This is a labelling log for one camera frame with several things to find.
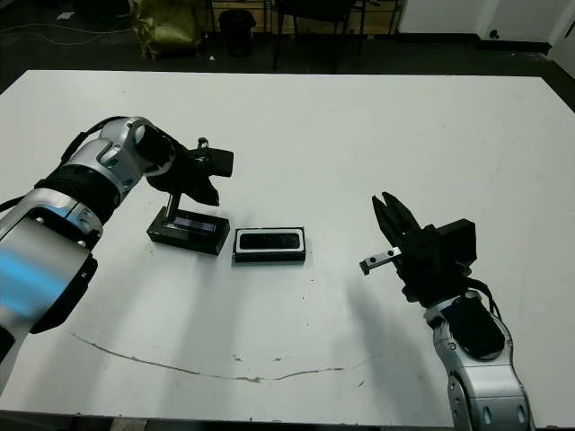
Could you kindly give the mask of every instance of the black cable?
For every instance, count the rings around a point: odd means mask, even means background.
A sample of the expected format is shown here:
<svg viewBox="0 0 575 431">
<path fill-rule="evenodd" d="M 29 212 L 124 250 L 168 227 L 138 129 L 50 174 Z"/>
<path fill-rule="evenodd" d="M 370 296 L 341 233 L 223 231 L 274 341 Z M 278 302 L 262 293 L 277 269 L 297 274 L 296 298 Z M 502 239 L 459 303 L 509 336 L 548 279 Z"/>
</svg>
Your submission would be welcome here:
<svg viewBox="0 0 575 431">
<path fill-rule="evenodd" d="M 14 205 L 18 204 L 22 199 L 24 199 L 24 195 L 19 196 L 18 198 L 6 200 L 3 204 L 0 204 L 0 213 L 3 213 L 5 210 L 12 208 Z"/>
<path fill-rule="evenodd" d="M 115 119 L 125 119 L 125 118 L 126 117 L 123 117 L 123 116 L 108 117 L 106 119 L 103 119 L 99 123 L 94 124 L 91 128 L 89 128 L 85 132 L 80 132 L 78 134 L 78 136 L 76 136 L 75 139 L 70 143 L 70 145 L 65 150 L 65 152 L 62 154 L 62 157 L 60 158 L 60 166 L 64 163 L 66 163 L 70 159 L 70 157 L 72 157 L 72 154 L 74 154 L 76 151 L 78 151 L 78 148 L 80 148 L 80 145 L 83 143 L 83 141 L 89 135 L 91 135 L 94 132 L 97 132 L 98 130 L 103 128 L 110 121 L 113 121 Z"/>
<path fill-rule="evenodd" d="M 487 287 L 487 285 L 482 281 L 475 280 L 473 278 L 467 278 L 467 281 L 469 281 L 469 287 L 478 290 L 479 292 L 487 296 L 487 299 L 489 300 L 490 313 L 495 314 L 497 317 L 500 318 L 500 320 L 502 320 L 500 308 L 495 303 L 495 300 L 493 299 L 493 295 L 491 294 L 491 290 L 489 290 L 489 287 Z"/>
<path fill-rule="evenodd" d="M 91 128 L 89 128 L 85 132 L 81 132 L 80 134 L 78 134 L 78 136 L 75 137 L 75 139 L 70 143 L 70 145 L 67 147 L 65 152 L 62 154 L 62 157 L 60 157 L 60 164 L 58 165 L 56 170 L 60 166 L 62 166 L 64 163 L 66 163 L 70 159 L 70 157 L 72 157 L 72 154 L 74 154 L 76 151 L 78 151 L 78 148 L 80 148 L 80 145 L 83 143 L 83 141 L 89 135 L 91 135 L 94 132 L 97 132 L 98 130 L 103 128 L 110 121 L 113 121 L 115 119 L 125 119 L 125 118 L 126 117 L 123 117 L 123 116 L 108 117 L 106 119 L 103 119 L 99 123 L 94 124 Z M 20 202 L 23 198 L 24 198 L 24 196 L 19 196 L 18 198 L 6 200 L 3 204 L 0 204 L 0 213 L 3 213 L 5 210 L 12 208 L 16 204 L 18 204 L 18 202 Z"/>
</svg>

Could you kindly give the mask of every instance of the dark floor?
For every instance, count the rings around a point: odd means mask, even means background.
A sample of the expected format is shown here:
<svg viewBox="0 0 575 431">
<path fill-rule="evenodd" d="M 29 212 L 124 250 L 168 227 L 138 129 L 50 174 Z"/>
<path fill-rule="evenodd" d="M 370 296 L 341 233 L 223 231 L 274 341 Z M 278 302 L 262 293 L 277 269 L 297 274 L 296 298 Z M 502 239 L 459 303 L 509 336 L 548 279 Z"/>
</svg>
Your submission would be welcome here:
<svg viewBox="0 0 575 431">
<path fill-rule="evenodd" d="M 18 0 L 0 12 L 0 92 L 28 69 L 273 72 L 271 61 L 275 39 L 271 35 L 256 35 L 252 55 L 245 58 L 229 57 L 222 39 L 212 35 L 204 40 L 201 53 L 196 57 L 150 61 L 140 56 L 132 31 L 93 35 L 53 27 L 6 30 L 30 22 L 66 25 L 91 31 L 123 30 L 129 26 L 126 17 L 103 18 L 94 13 L 76 13 L 68 21 L 56 21 L 61 12 L 74 10 L 72 3 L 71 0 Z M 60 43 L 83 44 L 56 45 L 42 36 Z M 302 38 L 297 44 L 285 37 L 277 72 L 328 74 L 332 69 L 333 48 L 333 39 L 330 37 Z M 385 39 L 365 40 L 363 52 L 358 55 L 357 42 L 348 40 L 341 53 L 337 72 L 541 76 L 575 110 L 575 80 L 553 61 L 538 53 L 478 50 L 472 44 L 465 43 L 407 43 Z"/>
</svg>

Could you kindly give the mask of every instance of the white table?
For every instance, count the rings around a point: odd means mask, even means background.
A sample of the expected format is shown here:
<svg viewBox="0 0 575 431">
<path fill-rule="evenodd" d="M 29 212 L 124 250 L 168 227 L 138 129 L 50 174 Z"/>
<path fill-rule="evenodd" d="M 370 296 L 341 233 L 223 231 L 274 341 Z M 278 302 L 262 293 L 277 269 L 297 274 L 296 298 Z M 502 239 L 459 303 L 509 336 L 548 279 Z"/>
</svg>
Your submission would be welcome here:
<svg viewBox="0 0 575 431">
<path fill-rule="evenodd" d="M 2 200 L 118 114 L 234 151 L 222 206 L 183 206 L 232 229 L 303 225 L 307 261 L 232 267 L 231 237 L 217 259 L 154 244 L 166 196 L 143 182 L 106 224 L 82 302 L 28 337 L 0 409 L 450 425 L 423 310 L 391 267 L 358 267 L 388 246 L 370 203 L 388 190 L 423 224 L 477 223 L 474 274 L 536 423 L 575 425 L 575 116 L 544 81 L 30 71 L 0 96 Z"/>
</svg>

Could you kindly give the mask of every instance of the yellow bag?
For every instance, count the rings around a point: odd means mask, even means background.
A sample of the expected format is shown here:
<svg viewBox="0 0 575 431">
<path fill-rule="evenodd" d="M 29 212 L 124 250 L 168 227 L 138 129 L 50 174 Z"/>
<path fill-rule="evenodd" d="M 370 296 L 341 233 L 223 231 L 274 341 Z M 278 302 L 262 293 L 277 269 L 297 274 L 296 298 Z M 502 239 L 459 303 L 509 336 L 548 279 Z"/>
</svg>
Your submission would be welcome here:
<svg viewBox="0 0 575 431">
<path fill-rule="evenodd" d="M 132 27 L 142 55 L 193 51 L 201 42 L 199 22 L 207 15 L 206 0 L 129 0 Z"/>
</svg>

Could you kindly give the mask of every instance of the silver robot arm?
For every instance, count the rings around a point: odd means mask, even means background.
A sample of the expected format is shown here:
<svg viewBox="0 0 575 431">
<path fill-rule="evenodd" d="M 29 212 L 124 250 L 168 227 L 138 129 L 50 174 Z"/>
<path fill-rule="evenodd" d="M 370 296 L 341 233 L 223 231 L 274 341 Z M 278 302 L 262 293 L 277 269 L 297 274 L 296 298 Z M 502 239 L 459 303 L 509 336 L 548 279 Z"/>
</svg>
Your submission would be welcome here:
<svg viewBox="0 0 575 431">
<path fill-rule="evenodd" d="M 201 160 L 194 151 L 147 119 L 106 119 L 81 133 L 60 165 L 0 219 L 0 393 L 26 336 L 62 323 L 81 299 L 97 268 L 91 250 L 103 224 L 143 176 L 159 190 L 217 205 L 207 150 Z"/>
<path fill-rule="evenodd" d="M 469 278 L 477 259 L 475 225 L 459 220 L 420 228 L 396 197 L 373 197 L 379 227 L 392 249 L 359 265 L 364 274 L 392 262 L 409 302 L 419 302 L 447 371 L 457 431 L 535 429 L 526 391 L 512 364 L 513 341 L 489 288 Z M 482 305 L 480 292 L 489 299 Z"/>
<path fill-rule="evenodd" d="M 475 291 L 429 307 L 425 320 L 433 328 L 433 344 L 448 376 L 447 396 L 456 430 L 487 431 L 535 429 L 526 391 L 513 368 L 513 340 L 494 313 L 493 322 L 503 335 L 500 350 L 476 357 L 462 346 L 443 312 L 456 302 L 480 302 Z"/>
</svg>

